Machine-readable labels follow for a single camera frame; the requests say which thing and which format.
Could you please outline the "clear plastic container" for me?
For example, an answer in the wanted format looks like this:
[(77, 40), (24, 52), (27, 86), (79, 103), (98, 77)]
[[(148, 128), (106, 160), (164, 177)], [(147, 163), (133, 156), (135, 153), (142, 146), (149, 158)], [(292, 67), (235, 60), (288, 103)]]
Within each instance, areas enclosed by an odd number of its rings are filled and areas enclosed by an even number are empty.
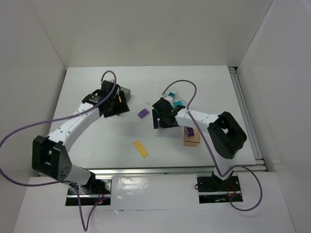
[[(176, 96), (174, 98), (172, 98), (171, 96), (169, 96), (170, 92), (175, 92)], [(162, 97), (167, 100), (173, 107), (173, 102), (175, 101), (183, 101), (184, 105), (183, 106), (187, 106), (188, 102), (184, 99), (182, 99), (182, 97), (180, 96), (178, 90), (175, 87), (170, 87), (168, 88), (163, 94)]]

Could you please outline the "purple square lego brick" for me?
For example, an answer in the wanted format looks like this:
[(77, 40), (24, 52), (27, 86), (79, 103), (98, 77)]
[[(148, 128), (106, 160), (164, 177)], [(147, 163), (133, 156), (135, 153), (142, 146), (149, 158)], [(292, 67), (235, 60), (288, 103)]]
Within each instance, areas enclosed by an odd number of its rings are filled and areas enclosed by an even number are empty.
[(193, 129), (193, 128), (191, 128), (191, 127), (186, 127), (186, 128), (185, 128), (185, 131), (186, 131), (187, 137), (192, 137), (192, 136), (194, 136), (194, 129)]

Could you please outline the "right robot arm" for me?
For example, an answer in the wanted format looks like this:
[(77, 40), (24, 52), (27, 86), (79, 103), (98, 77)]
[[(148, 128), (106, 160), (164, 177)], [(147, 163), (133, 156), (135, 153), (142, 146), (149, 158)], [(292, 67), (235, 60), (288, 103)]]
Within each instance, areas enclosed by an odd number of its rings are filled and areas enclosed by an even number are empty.
[(191, 110), (188, 106), (173, 107), (161, 97), (153, 104), (153, 119), (155, 129), (158, 121), (163, 128), (197, 129), (214, 162), (214, 176), (224, 181), (232, 175), (234, 157), (243, 148), (247, 136), (231, 113), (207, 114)]

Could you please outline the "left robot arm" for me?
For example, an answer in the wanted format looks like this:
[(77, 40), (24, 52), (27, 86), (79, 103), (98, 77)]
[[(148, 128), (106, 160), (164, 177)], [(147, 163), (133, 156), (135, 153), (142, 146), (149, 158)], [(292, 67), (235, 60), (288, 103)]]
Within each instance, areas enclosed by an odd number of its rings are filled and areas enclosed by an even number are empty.
[(74, 165), (69, 151), (81, 134), (100, 117), (118, 116), (128, 112), (130, 90), (102, 81), (100, 89), (85, 96), (73, 118), (65, 121), (49, 135), (37, 136), (33, 140), (32, 168), (59, 182), (72, 182), (87, 193), (97, 188), (106, 189), (106, 183), (84, 168)]

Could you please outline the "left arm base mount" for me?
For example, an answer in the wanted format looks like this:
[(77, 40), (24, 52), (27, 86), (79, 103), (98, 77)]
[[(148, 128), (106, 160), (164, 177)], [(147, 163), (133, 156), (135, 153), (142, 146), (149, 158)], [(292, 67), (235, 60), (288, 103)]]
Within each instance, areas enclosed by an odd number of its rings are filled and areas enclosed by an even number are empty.
[[(85, 189), (79, 184), (77, 185), (80, 202), (82, 206), (93, 206), (97, 201), (100, 201), (100, 203), (98, 204), (99, 206), (110, 205), (112, 178), (103, 177), (100, 180), (102, 182), (100, 184), (95, 185), (92, 191)], [(79, 205), (76, 190), (72, 186), (68, 188), (65, 205), (66, 206)]]

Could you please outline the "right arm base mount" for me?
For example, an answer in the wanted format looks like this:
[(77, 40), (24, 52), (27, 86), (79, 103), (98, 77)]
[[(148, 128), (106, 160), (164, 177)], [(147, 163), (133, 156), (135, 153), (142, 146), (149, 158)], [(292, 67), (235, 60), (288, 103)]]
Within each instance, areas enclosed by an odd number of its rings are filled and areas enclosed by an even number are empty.
[(220, 180), (216, 176), (197, 177), (194, 188), (198, 191), (199, 203), (243, 202), (238, 176)]

